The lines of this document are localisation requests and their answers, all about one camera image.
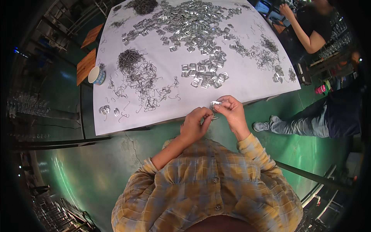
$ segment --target white paper sheet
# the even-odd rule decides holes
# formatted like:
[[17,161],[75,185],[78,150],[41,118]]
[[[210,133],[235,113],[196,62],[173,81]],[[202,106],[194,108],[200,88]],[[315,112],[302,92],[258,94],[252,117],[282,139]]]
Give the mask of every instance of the white paper sheet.
[[[176,6],[184,2],[183,0],[169,1],[170,5]],[[246,48],[250,48],[257,42],[260,42],[261,31],[259,26],[263,26],[263,31],[266,37],[272,38],[279,49],[278,55],[281,61],[281,67],[284,71],[283,83],[274,83],[272,77],[274,72],[272,70],[261,70],[257,68],[257,61],[248,57],[241,57],[235,50],[229,48],[230,44],[235,44],[233,40],[222,42],[223,37],[220,36],[215,39],[217,46],[221,46],[222,50],[227,54],[227,61],[223,68],[217,70],[217,74],[227,72],[229,79],[222,83],[222,87],[215,89],[209,87],[203,89],[191,87],[192,77],[181,77],[181,65],[198,63],[200,60],[207,59],[208,56],[202,56],[200,51],[196,48],[193,53],[189,53],[181,42],[181,47],[176,52],[170,52],[169,47],[172,46],[170,41],[169,46],[163,46],[160,40],[161,36],[156,33],[156,30],[149,31],[149,35],[143,37],[138,36],[135,40],[130,41],[128,46],[122,42],[121,35],[133,30],[133,25],[143,19],[150,19],[151,14],[146,16],[136,16],[133,9],[120,9],[113,12],[114,7],[108,15],[107,22],[104,26],[101,41],[99,43],[96,65],[104,63],[106,65],[105,72],[107,74],[106,80],[100,86],[94,85],[93,89],[93,107],[94,107],[94,124],[95,134],[102,135],[116,131],[127,130],[131,128],[150,125],[153,123],[183,117],[187,115],[196,107],[209,107],[210,101],[215,101],[223,95],[232,95],[240,102],[247,102],[251,100],[270,97],[277,94],[282,94],[290,91],[300,89],[298,81],[292,82],[289,80],[288,70],[291,67],[290,60],[279,42],[278,38],[271,30],[267,22],[261,15],[244,0],[236,1],[210,1],[213,5],[219,5],[226,8],[236,8],[234,3],[245,4],[252,8],[246,10],[242,7],[242,14],[234,15],[231,19],[223,20],[219,23],[219,27],[223,30],[228,27],[227,24],[232,24],[234,29],[230,33],[240,38],[240,43]],[[120,28],[112,28],[110,25],[114,21],[121,19],[128,19]],[[170,37],[171,33],[166,33],[166,37]],[[161,90],[164,86],[171,86],[174,83],[174,76],[177,76],[179,85],[177,88],[171,88],[171,93],[167,95],[166,100],[158,103],[153,111],[144,111],[144,103],[139,100],[139,94],[135,89],[127,87],[124,91],[125,97],[117,97],[113,93],[113,89],[109,89],[110,78],[114,82],[114,89],[123,84],[125,76],[117,69],[118,55],[128,48],[135,48],[144,55],[146,61],[153,62],[157,67],[157,76],[163,77],[155,83],[155,88]],[[155,98],[159,98],[158,93],[153,91]],[[107,115],[100,114],[98,109],[102,106],[109,105],[110,113]],[[114,115],[114,109],[118,108],[120,115]]]

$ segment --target floor crack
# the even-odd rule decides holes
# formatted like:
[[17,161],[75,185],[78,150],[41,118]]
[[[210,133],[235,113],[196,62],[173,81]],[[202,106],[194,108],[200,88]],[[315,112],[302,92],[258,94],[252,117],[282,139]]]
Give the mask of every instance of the floor crack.
[[300,140],[301,140],[301,135],[300,135],[299,140],[296,143],[296,147],[294,147],[294,149],[292,150],[292,153],[291,153],[291,156],[290,156],[290,159],[289,159],[289,162],[288,163],[290,163],[291,158],[292,158],[292,155],[294,154],[294,152],[296,152],[296,148],[298,147]]
[[303,103],[302,103],[302,101],[301,101],[301,98],[300,98],[299,92],[297,92],[297,93],[298,93],[298,96],[299,96],[300,103],[302,104],[303,109],[305,109],[304,106],[303,106]]
[[125,133],[126,137],[128,138],[128,140],[131,141],[131,142],[133,143],[133,149],[134,149],[134,151],[135,151],[135,157],[139,160],[140,165],[142,165],[142,161],[140,161],[140,159],[138,158],[137,150],[135,149],[135,146],[134,146],[134,141],[131,140],[131,139],[129,138],[129,136],[126,134],[126,132],[124,132],[124,133]]

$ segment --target green floor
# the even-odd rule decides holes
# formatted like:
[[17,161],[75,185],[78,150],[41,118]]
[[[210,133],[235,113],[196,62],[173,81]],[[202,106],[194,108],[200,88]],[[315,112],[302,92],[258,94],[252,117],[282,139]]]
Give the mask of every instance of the green floor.
[[[82,43],[89,29],[103,20],[98,17],[94,23],[81,30],[78,41]],[[71,47],[65,55],[77,63],[85,54]],[[75,112],[79,97],[76,69],[55,62],[56,68],[46,80],[42,96],[49,100],[49,107]],[[313,88],[314,85],[302,86],[299,91],[246,106],[245,115],[250,130],[273,159],[322,176],[331,164],[341,165],[348,150],[349,139],[277,135],[265,131],[256,133],[251,129],[251,123],[255,121],[266,121],[272,114],[285,119],[320,99],[322,96],[316,95]],[[83,117],[87,138],[95,137],[92,104],[92,91],[83,88]],[[81,131],[77,128],[79,124],[74,121],[40,118],[37,123],[47,124],[36,125],[34,130],[37,133],[49,133],[50,141],[81,139]],[[112,139],[92,146],[38,151],[37,161],[43,181],[51,185],[49,195],[56,201],[63,197],[80,211],[87,211],[102,231],[112,231],[111,211],[128,178],[145,158],[160,151],[165,140],[179,134],[181,123],[157,125],[149,131],[116,133]],[[49,126],[51,124],[77,129]],[[206,137],[237,151],[236,139],[223,116],[212,122]],[[285,170],[283,174],[300,198],[316,184]]]

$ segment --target sneaker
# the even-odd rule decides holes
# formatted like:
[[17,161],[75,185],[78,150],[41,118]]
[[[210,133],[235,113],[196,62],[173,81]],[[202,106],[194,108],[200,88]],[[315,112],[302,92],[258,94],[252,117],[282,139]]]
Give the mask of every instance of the sneaker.
[[268,122],[256,122],[253,124],[254,131],[267,131],[269,130],[269,123]]
[[270,117],[269,117],[269,120],[271,121],[271,122],[278,122],[278,121],[282,121],[279,117],[277,117],[276,115],[271,115]]

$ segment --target wooden stool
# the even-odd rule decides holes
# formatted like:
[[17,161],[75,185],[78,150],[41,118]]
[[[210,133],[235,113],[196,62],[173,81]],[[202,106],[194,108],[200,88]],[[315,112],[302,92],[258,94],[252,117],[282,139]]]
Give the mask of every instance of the wooden stool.
[[82,46],[81,46],[81,49],[84,49],[86,48],[88,45],[96,42],[97,44],[99,44],[99,42],[97,41],[97,37],[99,35],[99,32],[101,31],[101,29],[103,28],[103,24],[91,29],[89,31],[89,33],[87,34],[84,42],[82,43]]
[[273,26],[276,28],[278,34],[281,34],[281,32],[285,29],[285,27],[277,25],[277,24],[273,24]]
[[88,77],[90,70],[95,67],[96,59],[96,48],[89,52],[86,57],[84,57],[77,64],[77,76],[76,76],[76,85],[79,86],[85,78]]

